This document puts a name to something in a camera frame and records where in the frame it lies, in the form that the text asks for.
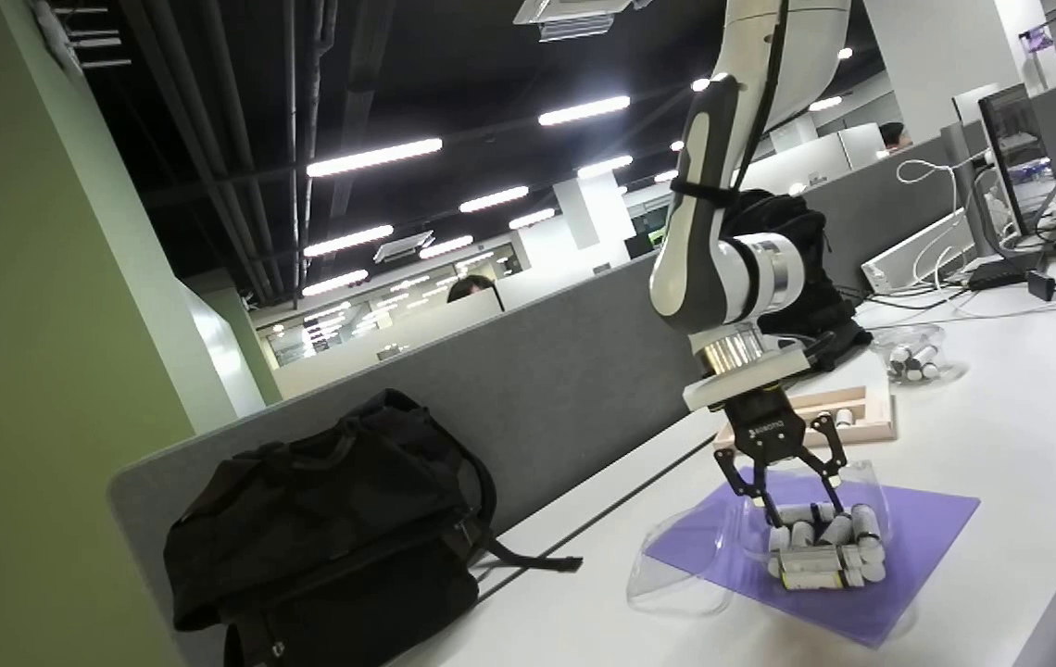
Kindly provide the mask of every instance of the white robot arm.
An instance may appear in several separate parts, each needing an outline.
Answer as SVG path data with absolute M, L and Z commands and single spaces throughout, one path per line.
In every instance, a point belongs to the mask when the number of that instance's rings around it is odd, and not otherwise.
M 655 256 L 651 307 L 713 372 L 687 388 L 688 407 L 726 413 L 739 446 L 716 451 L 729 484 L 758 498 L 778 525 L 764 474 L 778 461 L 803 461 L 842 507 L 831 474 L 844 468 L 832 420 L 793 416 L 778 382 L 806 372 L 803 349 L 771 341 L 756 320 L 790 307 L 803 288 L 803 260 L 778 235 L 729 235 L 729 205 L 766 127 L 806 109 L 839 71 L 848 32 L 848 0 L 729 0 L 713 87 L 687 121 L 679 205 Z M 831 442 L 821 462 L 803 449 L 803 428 Z

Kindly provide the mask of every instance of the bag strap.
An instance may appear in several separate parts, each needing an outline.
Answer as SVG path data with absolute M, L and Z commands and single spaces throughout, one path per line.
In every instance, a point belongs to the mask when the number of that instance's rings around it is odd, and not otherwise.
M 246 657 L 242 657 L 242 641 L 236 641 L 236 625 L 233 625 L 233 624 L 227 624 L 222 667 L 246 667 Z
M 488 549 L 500 567 L 579 570 L 584 565 L 583 555 L 521 555 L 521 551 L 500 546 L 492 533 L 483 539 L 483 549 Z
M 454 446 L 454 451 L 473 468 L 478 484 L 483 484 L 483 507 L 478 507 L 478 524 L 488 525 L 492 512 L 498 512 L 498 484 L 488 468 L 468 451 L 468 446 L 458 446 L 451 435 L 448 442 Z M 505 567 L 525 567 L 525 570 L 579 570 L 584 560 L 583 555 L 521 555 L 508 546 L 500 546 L 488 531 L 478 539 L 483 549 L 488 549 L 498 555 L 498 565 Z

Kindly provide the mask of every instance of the table surface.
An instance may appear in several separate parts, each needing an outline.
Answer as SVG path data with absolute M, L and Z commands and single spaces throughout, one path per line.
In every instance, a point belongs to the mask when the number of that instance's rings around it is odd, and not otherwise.
M 852 456 L 887 484 L 983 499 L 882 647 L 746 597 L 713 614 L 629 609 L 643 539 L 722 484 L 701 451 L 718 416 L 698 413 L 505 533 L 521 551 L 563 541 L 559 551 L 584 555 L 579 573 L 485 577 L 500 588 L 398 667 L 1016 665 L 1056 600 L 1056 304 L 995 288 L 932 313 L 872 304 L 861 324 L 940 324 L 946 356 L 971 372 L 952 386 L 900 388 L 900 437 Z

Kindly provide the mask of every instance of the fluorescent light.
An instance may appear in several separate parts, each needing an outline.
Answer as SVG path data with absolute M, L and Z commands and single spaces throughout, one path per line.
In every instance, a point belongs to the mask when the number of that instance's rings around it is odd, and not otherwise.
M 468 260 L 458 260 L 458 265 L 472 267 L 472 265 L 485 265 L 485 260 L 492 260 L 492 252 L 468 256 Z
M 629 109 L 629 95 L 604 95 L 604 99 L 543 111 L 538 116 L 538 127 L 566 127 L 566 121 L 595 118 L 595 116 L 615 116 L 626 109 Z
M 321 295 L 321 292 L 332 292 L 332 288 L 348 288 L 348 287 L 356 287 L 356 283 L 364 283 L 364 278 L 372 278 L 372 269 L 348 269 L 348 276 L 336 276 L 336 278 L 303 287 L 303 302 Z
M 458 211 L 472 215 L 472 211 L 500 209 L 500 205 L 511 205 L 511 202 L 521 202 L 521 195 L 530 195 L 530 189 L 525 187 L 511 187 L 511 189 L 498 189 L 498 192 L 463 202 Z
M 831 111 L 839 103 L 844 103 L 844 95 L 821 95 L 821 99 L 813 103 L 813 111 L 820 116 L 820 111 Z
M 440 136 L 427 136 L 427 140 L 410 140 L 410 145 L 390 145 L 390 147 L 375 147 L 375 152 L 316 158 L 316 162 L 306 162 L 306 179 L 332 179 L 332 174 L 348 174 L 348 172 L 367 172 L 367 166 L 383 166 L 383 162 L 430 157 L 430 152 L 440 152 L 440 147 L 445 147 Z
M 458 250 L 468 250 L 468 244 L 473 244 L 472 235 L 448 239 L 448 240 L 440 240 L 440 244 L 427 244 L 427 250 L 420 252 L 420 260 L 448 256 L 448 252 L 458 252 Z
M 367 227 L 367 231 L 356 231 L 356 235 L 343 235 L 343 239 L 325 239 L 325 240 L 316 240 L 303 250 L 303 256 L 332 256 L 332 252 L 343 252 L 343 250 L 356 250 L 356 244 L 375 244 L 383 239 L 390 239 L 394 227 Z
M 325 307 L 325 313 L 316 313 L 316 315 L 306 315 L 306 320 L 332 320 L 332 315 L 340 315 L 340 313 L 348 313 L 352 304 L 348 302 L 340 302 L 340 304 L 332 304 L 332 307 Z
M 579 174 L 579 179 L 595 179 L 595 174 L 621 172 L 621 166 L 629 166 L 629 162 L 634 162 L 634 157 L 621 152 L 621 157 L 611 157 L 611 158 L 600 158 L 600 162 L 584 162 L 584 166 L 579 166 L 576 174 Z
M 409 283 L 394 287 L 390 292 L 409 292 L 410 287 L 421 287 L 421 283 L 430 283 L 430 276 L 409 278 Z
M 519 220 L 511 220 L 511 231 L 525 231 L 525 227 L 543 221 L 543 220 L 556 220 L 556 209 L 519 215 Z
M 694 88 L 694 94 L 705 94 L 713 80 L 722 80 L 722 79 L 726 79 L 726 71 L 716 71 L 713 79 L 688 80 L 688 88 Z

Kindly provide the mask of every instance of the ceiling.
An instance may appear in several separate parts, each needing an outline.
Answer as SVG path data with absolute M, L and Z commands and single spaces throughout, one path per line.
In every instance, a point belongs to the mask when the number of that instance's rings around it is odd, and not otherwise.
M 69 32 L 116 30 L 78 48 L 117 152 L 177 278 L 227 267 L 261 304 L 375 267 L 375 250 L 303 260 L 306 240 L 375 221 L 398 239 L 508 235 L 508 220 L 553 205 L 579 162 L 629 152 L 621 187 L 672 172 L 688 80 L 718 53 L 718 0 L 647 0 L 611 32 L 541 45 L 511 25 L 519 0 L 52 0 Z M 831 94 L 882 71 L 865 8 L 852 59 Z M 621 116 L 541 130 L 563 103 L 629 94 Z M 306 183 L 316 157 L 410 136 L 445 152 Z M 530 187 L 483 215 L 458 202 Z

